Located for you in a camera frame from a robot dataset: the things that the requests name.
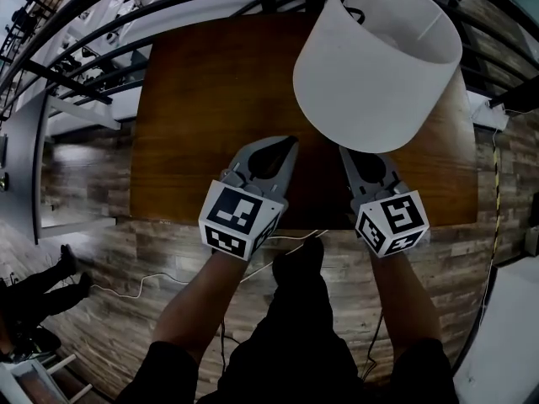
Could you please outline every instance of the white lampshade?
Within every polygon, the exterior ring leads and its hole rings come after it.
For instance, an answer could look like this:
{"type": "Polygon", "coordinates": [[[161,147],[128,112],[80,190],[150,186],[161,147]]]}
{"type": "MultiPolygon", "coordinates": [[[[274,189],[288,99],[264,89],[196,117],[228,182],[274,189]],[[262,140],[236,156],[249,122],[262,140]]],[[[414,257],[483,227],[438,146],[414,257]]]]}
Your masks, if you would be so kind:
{"type": "Polygon", "coordinates": [[[294,67],[303,113],[330,140],[389,152],[418,132],[462,55],[432,0],[328,0],[294,67]]]}

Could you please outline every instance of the wooden floor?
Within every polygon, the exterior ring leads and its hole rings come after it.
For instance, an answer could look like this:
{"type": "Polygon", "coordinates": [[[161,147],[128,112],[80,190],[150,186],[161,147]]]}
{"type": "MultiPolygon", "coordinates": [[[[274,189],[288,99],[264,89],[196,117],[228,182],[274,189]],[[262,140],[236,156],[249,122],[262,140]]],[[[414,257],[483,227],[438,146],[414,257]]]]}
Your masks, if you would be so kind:
{"type": "MultiPolygon", "coordinates": [[[[96,283],[136,294],[147,274],[167,272],[190,280],[209,256],[196,227],[135,221],[128,217],[131,141],[134,123],[119,132],[89,130],[64,136],[45,151],[42,191],[60,210],[75,208],[119,216],[115,228],[44,240],[39,247],[0,224],[0,273],[23,278],[56,261],[59,246],[68,243],[96,283]]],[[[493,244],[494,165],[492,134],[478,130],[478,222],[431,229],[409,252],[416,273],[438,307],[444,345],[451,361],[459,354],[479,306],[493,244]]],[[[512,119],[497,135],[501,153],[502,226],[497,261],[515,256],[526,229],[531,196],[539,190],[539,123],[537,115],[512,119]]],[[[334,308],[335,331],[350,346],[362,369],[380,314],[376,286],[363,242],[352,231],[323,236],[323,277],[334,308]]],[[[267,263],[281,250],[296,246],[283,241],[265,244],[250,268],[267,263]]],[[[160,311],[181,286],[149,279],[139,300],[120,299],[94,289],[76,308],[45,321],[63,342],[61,354],[76,353],[72,367],[98,389],[116,396],[136,373],[160,311]]],[[[246,340],[264,317],[275,290],[270,268],[241,284],[227,312],[227,331],[246,340]]],[[[227,356],[235,347],[226,341],[227,356]]],[[[392,350],[385,327],[373,350],[378,367],[369,380],[386,381],[392,350]]],[[[197,396],[216,388],[221,373],[218,340],[200,367],[197,396]]]]}

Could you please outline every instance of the white cable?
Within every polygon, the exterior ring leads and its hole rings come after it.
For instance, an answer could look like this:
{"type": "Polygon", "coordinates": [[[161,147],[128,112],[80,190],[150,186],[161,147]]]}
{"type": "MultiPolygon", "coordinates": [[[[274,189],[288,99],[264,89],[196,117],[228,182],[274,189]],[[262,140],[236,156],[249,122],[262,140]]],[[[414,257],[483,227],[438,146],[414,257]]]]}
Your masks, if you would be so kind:
{"type": "MultiPolygon", "coordinates": [[[[305,235],[304,237],[269,237],[268,239],[294,239],[294,240],[303,240],[303,239],[307,239],[309,238],[311,235],[315,234],[316,232],[318,232],[319,230],[317,229],[316,231],[312,231],[311,233],[309,233],[308,235],[305,235]]],[[[329,231],[329,229],[327,229],[326,231],[323,231],[322,233],[320,233],[319,235],[317,235],[317,238],[321,237],[324,233],[326,233],[327,231],[329,231]]],[[[288,256],[289,254],[295,252],[295,250],[299,250],[301,247],[303,247],[303,244],[301,246],[298,246],[296,248],[294,248],[293,250],[290,250],[287,254],[285,254],[285,256],[288,256]]],[[[262,271],[263,269],[266,269],[268,267],[270,267],[271,265],[273,264],[273,261],[271,261],[270,263],[268,263],[267,265],[263,266],[262,268],[259,268],[257,269],[256,271],[254,271],[253,273],[249,274],[247,277],[245,277],[244,279],[242,279],[242,281],[240,281],[239,283],[243,283],[244,281],[247,281],[248,279],[250,279],[251,277],[253,277],[254,275],[258,274],[260,271],[262,271]]],[[[172,277],[171,275],[167,274],[167,273],[157,273],[157,274],[152,274],[152,275],[147,275],[145,277],[142,277],[142,280],[141,280],[141,284],[139,286],[139,290],[138,290],[138,294],[136,296],[132,296],[132,295],[122,295],[120,293],[118,293],[116,290],[112,290],[112,289],[107,289],[105,287],[101,287],[100,285],[98,284],[92,284],[91,287],[97,287],[98,289],[101,289],[101,290],[105,290],[107,292],[111,292],[111,293],[114,293],[116,296],[120,297],[120,298],[128,298],[128,299],[131,299],[131,300],[137,300],[141,297],[142,295],[142,287],[144,285],[144,281],[146,279],[150,279],[152,277],[157,277],[159,275],[163,275],[165,277],[169,277],[172,281],[178,283],[178,284],[183,284],[183,285],[186,285],[186,284],[189,284],[189,282],[185,282],[185,281],[179,281],[179,280],[176,280],[174,277],[172,277]]]]}
{"type": "Polygon", "coordinates": [[[283,236],[277,236],[277,237],[269,237],[268,239],[295,239],[295,240],[302,240],[302,239],[307,239],[309,238],[311,235],[314,235],[315,233],[318,232],[318,229],[316,231],[312,231],[311,233],[309,233],[308,235],[306,235],[305,237],[287,237],[285,235],[283,236]]]}
{"type": "Polygon", "coordinates": [[[176,283],[178,284],[189,284],[189,282],[186,282],[186,281],[179,281],[179,280],[176,280],[172,275],[170,274],[167,274],[167,273],[157,273],[157,274],[152,274],[152,275],[147,275],[146,277],[142,277],[142,280],[141,280],[141,284],[140,284],[140,287],[139,287],[139,290],[138,290],[138,295],[137,296],[131,296],[131,295],[122,295],[122,294],[119,294],[116,290],[112,290],[112,289],[106,289],[105,287],[101,287],[100,285],[98,284],[92,284],[91,287],[97,287],[98,289],[101,289],[101,290],[105,290],[107,292],[112,292],[114,293],[116,296],[119,296],[120,298],[129,298],[129,299],[132,299],[132,300],[137,300],[141,297],[142,295],[142,286],[144,285],[144,280],[146,279],[150,279],[152,277],[158,277],[160,275],[163,275],[165,277],[169,277],[172,281],[175,281],[176,283]]]}
{"type": "MultiPolygon", "coordinates": [[[[329,229],[327,229],[326,231],[323,231],[321,234],[317,235],[317,238],[321,237],[324,233],[326,233],[327,231],[329,231],[329,229]]],[[[291,238],[291,237],[271,237],[271,238],[285,238],[285,239],[307,239],[309,238],[313,233],[315,232],[318,232],[318,229],[316,231],[312,231],[311,233],[309,233],[307,236],[305,237],[301,237],[301,238],[291,238]]],[[[287,254],[285,254],[285,256],[288,256],[289,254],[292,254],[295,252],[295,250],[299,250],[300,248],[303,247],[303,244],[301,246],[297,246],[296,248],[294,248],[293,250],[290,250],[287,254]]],[[[244,281],[247,281],[248,279],[250,279],[251,277],[253,277],[254,275],[258,274],[260,271],[262,271],[263,269],[266,269],[268,267],[270,267],[271,265],[273,265],[273,260],[271,262],[269,262],[267,265],[264,265],[262,268],[259,268],[257,269],[256,271],[254,271],[253,273],[249,274],[247,277],[245,277],[244,279],[242,279],[242,281],[239,282],[239,284],[243,283],[244,281]]]]}
{"type": "Polygon", "coordinates": [[[536,109],[532,109],[531,111],[528,111],[528,112],[520,112],[520,111],[515,111],[514,109],[504,108],[504,111],[516,112],[517,114],[520,114],[520,115],[526,115],[526,114],[531,114],[532,112],[536,111],[536,109]]]}

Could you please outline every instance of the forearm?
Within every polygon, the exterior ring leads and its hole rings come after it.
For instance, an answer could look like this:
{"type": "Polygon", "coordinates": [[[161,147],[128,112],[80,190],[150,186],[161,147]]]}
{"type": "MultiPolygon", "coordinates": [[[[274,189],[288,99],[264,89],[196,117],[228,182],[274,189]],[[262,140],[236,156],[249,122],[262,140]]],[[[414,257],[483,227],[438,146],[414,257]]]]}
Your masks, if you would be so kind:
{"type": "Polygon", "coordinates": [[[221,324],[247,262],[216,252],[159,317],[153,341],[176,344],[197,363],[221,324]]]}
{"type": "Polygon", "coordinates": [[[424,338],[440,340],[436,308],[406,256],[379,259],[371,252],[371,264],[395,359],[424,338]]]}

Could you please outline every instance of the power cord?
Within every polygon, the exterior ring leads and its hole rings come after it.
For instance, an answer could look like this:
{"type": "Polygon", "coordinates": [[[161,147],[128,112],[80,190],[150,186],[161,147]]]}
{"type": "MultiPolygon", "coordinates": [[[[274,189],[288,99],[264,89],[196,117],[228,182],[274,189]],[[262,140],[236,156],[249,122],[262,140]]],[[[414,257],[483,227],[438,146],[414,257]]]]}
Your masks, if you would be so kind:
{"type": "Polygon", "coordinates": [[[363,371],[361,371],[361,379],[365,382],[366,378],[369,376],[369,374],[376,368],[378,363],[371,357],[371,351],[374,347],[374,343],[376,342],[376,339],[378,338],[378,333],[380,332],[380,326],[382,324],[382,319],[384,318],[384,311],[380,311],[380,318],[378,319],[378,326],[376,326],[376,331],[374,332],[374,337],[372,338],[371,345],[369,346],[369,350],[367,352],[367,360],[365,361],[365,365],[363,365],[363,371]],[[365,372],[365,368],[367,367],[367,363],[371,362],[371,366],[369,369],[365,372]]]}
{"type": "MultiPolygon", "coordinates": [[[[286,237],[286,236],[278,236],[278,237],[269,237],[268,239],[292,239],[292,240],[297,240],[297,241],[300,241],[300,240],[304,240],[304,239],[307,239],[309,238],[311,235],[314,235],[316,232],[318,232],[319,230],[317,229],[316,231],[312,231],[311,233],[309,233],[308,235],[304,236],[304,237],[286,237]]],[[[321,237],[324,233],[326,233],[328,230],[326,231],[323,231],[322,233],[320,233],[319,235],[317,235],[317,238],[321,237]]],[[[294,248],[293,250],[290,250],[285,256],[288,256],[289,254],[295,252],[296,250],[299,250],[301,247],[303,247],[303,244],[301,246],[298,246],[296,248],[294,248]]],[[[240,281],[239,283],[243,283],[245,281],[247,281],[248,279],[250,279],[251,277],[253,277],[254,275],[258,274],[260,271],[270,267],[271,265],[273,264],[273,261],[271,261],[270,263],[268,263],[267,265],[263,266],[262,268],[259,268],[257,269],[256,271],[254,271],[253,273],[249,274],[247,277],[243,278],[242,281],[240,281]]],[[[106,287],[102,287],[98,284],[92,284],[91,287],[97,287],[98,289],[101,289],[101,290],[104,290],[106,292],[111,292],[113,294],[115,294],[116,296],[118,296],[119,298],[127,298],[127,299],[132,299],[132,300],[137,300],[141,297],[142,295],[142,287],[144,285],[144,281],[146,281],[147,279],[151,279],[153,277],[158,277],[158,276],[163,276],[163,277],[168,277],[169,279],[171,279],[173,282],[175,283],[178,283],[178,284],[181,284],[181,285],[186,285],[186,284],[189,284],[189,281],[179,281],[177,279],[175,279],[172,275],[170,274],[167,274],[167,273],[156,273],[156,274],[152,274],[152,275],[146,275],[144,277],[142,277],[141,279],[141,283],[139,285],[139,290],[138,290],[138,293],[136,294],[136,296],[133,296],[133,295],[123,295],[121,293],[118,293],[116,290],[112,290],[112,289],[108,289],[106,287]]]]}
{"type": "Polygon", "coordinates": [[[221,359],[222,359],[222,372],[221,376],[225,375],[227,369],[227,361],[225,359],[225,318],[221,321],[221,359]]]}
{"type": "MultiPolygon", "coordinates": [[[[494,266],[494,257],[496,256],[496,251],[498,249],[498,234],[499,234],[499,225],[501,222],[501,214],[500,214],[500,206],[501,206],[501,195],[499,191],[499,166],[498,166],[498,153],[497,153],[497,147],[496,147],[496,134],[498,133],[498,129],[494,131],[494,134],[492,135],[492,150],[493,150],[493,161],[494,161],[494,184],[496,188],[496,229],[494,231],[494,244],[492,247],[492,253],[490,255],[490,263],[488,264],[488,274],[487,274],[487,280],[485,284],[485,290],[483,292],[483,297],[481,298],[481,305],[479,306],[479,324],[478,329],[476,331],[476,336],[479,334],[481,325],[483,325],[483,317],[485,314],[485,310],[487,309],[487,296],[488,296],[488,283],[490,281],[490,274],[492,273],[492,268],[494,266]]],[[[467,355],[467,358],[470,359],[470,364],[467,367],[466,370],[466,377],[468,378],[468,381],[470,383],[473,383],[474,379],[472,377],[472,366],[474,363],[474,357],[473,352],[477,351],[477,346],[472,346],[470,349],[470,352],[467,355]]]]}
{"type": "Polygon", "coordinates": [[[531,114],[532,112],[535,112],[536,109],[532,109],[531,111],[528,111],[528,112],[520,112],[520,111],[515,111],[514,109],[507,109],[507,108],[504,107],[504,111],[516,112],[519,115],[526,115],[526,114],[531,114]]]}
{"type": "Polygon", "coordinates": [[[344,5],[344,0],[340,0],[340,1],[343,4],[343,7],[348,11],[348,13],[350,14],[352,18],[353,18],[352,13],[355,13],[356,15],[360,15],[360,17],[356,21],[358,24],[363,24],[363,22],[365,21],[365,14],[363,13],[363,11],[360,9],[347,7],[344,5]]]}

